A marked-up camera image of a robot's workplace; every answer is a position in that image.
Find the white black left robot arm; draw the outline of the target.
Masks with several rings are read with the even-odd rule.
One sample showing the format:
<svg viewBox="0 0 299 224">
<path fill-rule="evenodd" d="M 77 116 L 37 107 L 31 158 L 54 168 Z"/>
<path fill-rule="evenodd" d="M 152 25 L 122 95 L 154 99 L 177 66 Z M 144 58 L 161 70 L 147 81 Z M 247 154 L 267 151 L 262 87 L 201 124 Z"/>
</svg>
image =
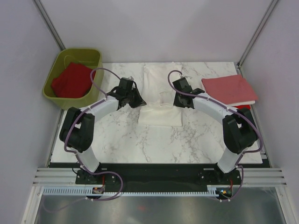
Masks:
<svg viewBox="0 0 299 224">
<path fill-rule="evenodd" d="M 74 154 L 80 167 L 87 171 L 86 178 L 91 183 L 99 183 L 103 177 L 98 169 L 100 162 L 92 149 L 94 125 L 125 105 L 131 108 L 146 105 L 137 84 L 129 78 L 121 78 L 119 85 L 107 93 L 104 99 L 86 107 L 71 107 L 67 110 L 59 139 L 64 143 L 64 150 Z"/>
</svg>

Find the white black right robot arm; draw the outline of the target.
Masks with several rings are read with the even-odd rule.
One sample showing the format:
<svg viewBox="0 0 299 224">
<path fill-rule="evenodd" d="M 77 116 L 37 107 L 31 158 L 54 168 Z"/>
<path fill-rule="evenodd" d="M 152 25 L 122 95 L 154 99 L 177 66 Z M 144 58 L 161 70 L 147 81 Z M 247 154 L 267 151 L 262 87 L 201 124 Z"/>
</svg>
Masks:
<svg viewBox="0 0 299 224">
<path fill-rule="evenodd" d="M 218 183 L 226 183 L 231 178 L 230 172 L 236 168 L 247 148 L 259 137 L 250 110 L 230 107 L 202 89 L 192 89 L 184 77 L 172 82 L 171 87 L 176 91 L 173 103 L 176 107 L 201 111 L 222 124 L 226 148 L 217 162 L 219 169 L 214 171 L 214 178 Z"/>
</svg>

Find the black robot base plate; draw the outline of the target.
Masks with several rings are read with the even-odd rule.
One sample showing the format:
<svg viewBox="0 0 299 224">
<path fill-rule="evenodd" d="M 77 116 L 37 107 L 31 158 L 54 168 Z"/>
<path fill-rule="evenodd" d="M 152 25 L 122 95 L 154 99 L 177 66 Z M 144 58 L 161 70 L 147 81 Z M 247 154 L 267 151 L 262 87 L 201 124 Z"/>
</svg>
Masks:
<svg viewBox="0 0 299 224">
<path fill-rule="evenodd" d="M 223 174 L 215 164 L 102 163 L 91 175 L 80 169 L 76 184 L 103 184 L 108 191 L 201 191 L 209 185 L 236 186 L 239 170 Z"/>
</svg>

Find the white printed t-shirt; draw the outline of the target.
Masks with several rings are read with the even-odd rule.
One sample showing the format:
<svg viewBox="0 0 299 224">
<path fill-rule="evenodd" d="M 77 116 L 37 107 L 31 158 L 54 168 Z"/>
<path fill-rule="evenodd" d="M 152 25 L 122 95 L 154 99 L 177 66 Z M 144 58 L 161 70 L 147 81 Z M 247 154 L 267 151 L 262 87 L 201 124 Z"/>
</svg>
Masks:
<svg viewBox="0 0 299 224">
<path fill-rule="evenodd" d="M 138 124 L 149 126 L 182 126 L 182 109 L 173 105 L 176 92 L 168 83 L 172 70 L 182 70 L 178 63 L 158 63 L 143 68 L 142 98 Z"/>
</svg>

